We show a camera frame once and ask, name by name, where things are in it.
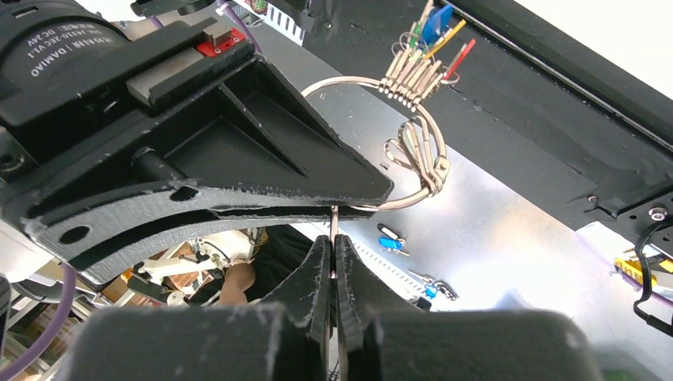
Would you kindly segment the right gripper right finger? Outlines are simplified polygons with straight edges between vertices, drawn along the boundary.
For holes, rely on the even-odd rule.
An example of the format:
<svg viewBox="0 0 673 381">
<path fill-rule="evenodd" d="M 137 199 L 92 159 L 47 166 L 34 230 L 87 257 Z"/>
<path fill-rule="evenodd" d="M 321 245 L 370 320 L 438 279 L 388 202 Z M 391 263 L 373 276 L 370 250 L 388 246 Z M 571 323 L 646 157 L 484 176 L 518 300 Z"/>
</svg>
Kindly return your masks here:
<svg viewBox="0 0 673 381">
<path fill-rule="evenodd" d="M 363 265 L 352 241 L 333 252 L 343 380 L 601 380 L 587 338 L 545 310 L 425 312 Z"/>
</svg>

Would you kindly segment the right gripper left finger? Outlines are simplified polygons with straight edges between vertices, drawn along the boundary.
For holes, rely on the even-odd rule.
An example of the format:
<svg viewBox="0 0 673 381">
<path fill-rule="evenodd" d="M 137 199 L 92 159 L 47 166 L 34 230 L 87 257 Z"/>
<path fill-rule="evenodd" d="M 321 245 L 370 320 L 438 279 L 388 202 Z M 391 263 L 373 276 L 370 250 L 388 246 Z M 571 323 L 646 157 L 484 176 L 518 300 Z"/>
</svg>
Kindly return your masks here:
<svg viewBox="0 0 673 381">
<path fill-rule="evenodd" d="M 267 297 L 244 306 L 109 308 L 85 324 L 58 380 L 325 380 L 329 254 L 319 236 Z"/>
</svg>

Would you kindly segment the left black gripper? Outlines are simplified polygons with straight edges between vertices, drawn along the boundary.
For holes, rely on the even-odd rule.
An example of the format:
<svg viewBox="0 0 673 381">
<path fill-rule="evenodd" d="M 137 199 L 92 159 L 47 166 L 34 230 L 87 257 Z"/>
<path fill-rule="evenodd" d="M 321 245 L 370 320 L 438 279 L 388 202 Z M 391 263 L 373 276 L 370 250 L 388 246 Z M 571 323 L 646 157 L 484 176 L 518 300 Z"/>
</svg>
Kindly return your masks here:
<svg viewBox="0 0 673 381">
<path fill-rule="evenodd" d="M 172 154 L 216 117 L 202 93 L 255 56 L 216 21 L 137 39 L 75 1 L 1 4 L 1 171 L 24 174 L 128 129 Z"/>
</svg>

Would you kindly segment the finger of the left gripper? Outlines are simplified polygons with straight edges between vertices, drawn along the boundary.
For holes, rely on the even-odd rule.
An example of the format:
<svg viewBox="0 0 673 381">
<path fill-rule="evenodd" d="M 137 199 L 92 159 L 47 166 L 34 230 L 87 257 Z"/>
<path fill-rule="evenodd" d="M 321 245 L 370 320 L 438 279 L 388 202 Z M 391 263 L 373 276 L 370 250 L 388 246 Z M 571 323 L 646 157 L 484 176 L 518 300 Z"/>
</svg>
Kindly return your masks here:
<svg viewBox="0 0 673 381">
<path fill-rule="evenodd" d="M 24 221 L 194 221 L 386 200 L 391 181 L 253 58 L 161 111 L 137 107 L 21 181 Z"/>
<path fill-rule="evenodd" d="M 347 219 L 367 213 L 378 187 L 124 187 L 33 221 L 33 239 L 93 284 L 107 283 L 155 253 L 230 229 L 326 220 L 338 205 Z"/>
</svg>

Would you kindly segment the large metal keyring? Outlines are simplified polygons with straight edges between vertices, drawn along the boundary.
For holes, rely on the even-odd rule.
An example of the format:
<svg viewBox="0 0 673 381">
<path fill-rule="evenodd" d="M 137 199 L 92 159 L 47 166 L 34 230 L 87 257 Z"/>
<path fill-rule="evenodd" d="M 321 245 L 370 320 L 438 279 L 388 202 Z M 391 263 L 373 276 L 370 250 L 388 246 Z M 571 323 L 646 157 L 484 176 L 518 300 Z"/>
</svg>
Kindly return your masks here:
<svg viewBox="0 0 673 381">
<path fill-rule="evenodd" d="M 391 163 L 417 176 L 420 190 L 379 205 L 355 206 L 356 210 L 401 210 L 444 189 L 450 168 L 446 144 L 438 123 L 422 102 L 438 88 L 446 74 L 440 60 L 426 58 L 420 49 L 404 48 L 395 54 L 382 79 L 343 75 L 323 79 L 301 91 L 302 96 L 307 97 L 323 88 L 339 85 L 369 87 L 400 102 L 413 113 L 401 123 L 397 136 L 385 141 L 383 151 Z"/>
</svg>

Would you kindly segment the blue capped key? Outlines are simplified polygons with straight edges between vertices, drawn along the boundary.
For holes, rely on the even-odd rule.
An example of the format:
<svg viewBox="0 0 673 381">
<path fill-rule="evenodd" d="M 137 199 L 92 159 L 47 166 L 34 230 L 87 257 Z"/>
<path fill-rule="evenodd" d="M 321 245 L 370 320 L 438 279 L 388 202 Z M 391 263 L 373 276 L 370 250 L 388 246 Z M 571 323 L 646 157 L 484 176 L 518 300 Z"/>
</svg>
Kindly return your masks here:
<svg viewBox="0 0 673 381">
<path fill-rule="evenodd" d="M 442 7 L 433 7 L 423 25 L 420 40 L 430 46 L 436 43 L 442 34 L 448 30 L 448 23 L 451 20 L 453 7 L 446 5 Z"/>
</svg>

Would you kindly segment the black fob key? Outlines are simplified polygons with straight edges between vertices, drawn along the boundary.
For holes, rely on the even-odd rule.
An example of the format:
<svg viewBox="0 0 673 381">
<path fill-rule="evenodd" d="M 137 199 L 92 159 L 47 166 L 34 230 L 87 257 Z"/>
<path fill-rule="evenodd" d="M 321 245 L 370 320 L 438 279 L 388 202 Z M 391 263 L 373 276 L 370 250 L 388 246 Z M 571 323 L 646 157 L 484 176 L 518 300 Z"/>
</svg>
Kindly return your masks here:
<svg viewBox="0 0 673 381">
<path fill-rule="evenodd" d="M 336 265 L 336 237 L 339 232 L 339 208 L 338 206 L 330 207 L 330 221 L 329 221 L 329 244 L 330 244 L 330 253 L 329 253 L 329 264 L 330 264 L 330 278 L 335 279 L 337 277 L 337 265 Z"/>
</svg>

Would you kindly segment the green tag key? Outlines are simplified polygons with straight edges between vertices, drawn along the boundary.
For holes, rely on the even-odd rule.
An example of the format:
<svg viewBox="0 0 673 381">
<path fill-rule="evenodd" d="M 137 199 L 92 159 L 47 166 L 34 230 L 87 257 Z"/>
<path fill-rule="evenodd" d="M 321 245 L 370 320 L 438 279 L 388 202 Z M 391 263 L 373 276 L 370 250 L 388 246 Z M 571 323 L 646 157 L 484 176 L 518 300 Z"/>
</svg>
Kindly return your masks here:
<svg viewBox="0 0 673 381">
<path fill-rule="evenodd" d="M 410 32 L 409 32 L 409 37 L 408 37 L 408 40 L 407 40 L 407 44 L 408 44 L 409 48 L 419 48 L 419 46 L 420 46 L 419 40 L 420 40 L 420 36 L 421 36 L 423 26 L 424 26 L 424 22 L 421 21 L 421 20 L 415 21 L 412 24 Z"/>
</svg>

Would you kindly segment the red capped key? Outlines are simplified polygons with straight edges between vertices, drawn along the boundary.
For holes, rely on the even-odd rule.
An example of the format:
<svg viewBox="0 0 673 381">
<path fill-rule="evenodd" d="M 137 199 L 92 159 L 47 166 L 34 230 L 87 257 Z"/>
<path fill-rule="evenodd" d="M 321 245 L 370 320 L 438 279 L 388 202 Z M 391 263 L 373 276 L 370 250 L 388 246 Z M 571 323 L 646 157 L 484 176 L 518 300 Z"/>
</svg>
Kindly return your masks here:
<svg viewBox="0 0 673 381">
<path fill-rule="evenodd" d="M 467 57 L 470 51 L 474 48 L 475 44 L 476 40 L 471 39 L 469 42 L 463 45 L 463 47 L 454 57 L 454 60 L 449 64 L 448 71 L 444 76 L 444 81 L 448 81 L 451 78 L 451 76 L 457 72 L 458 67 L 461 65 L 461 63 L 464 61 L 464 59 Z"/>
</svg>

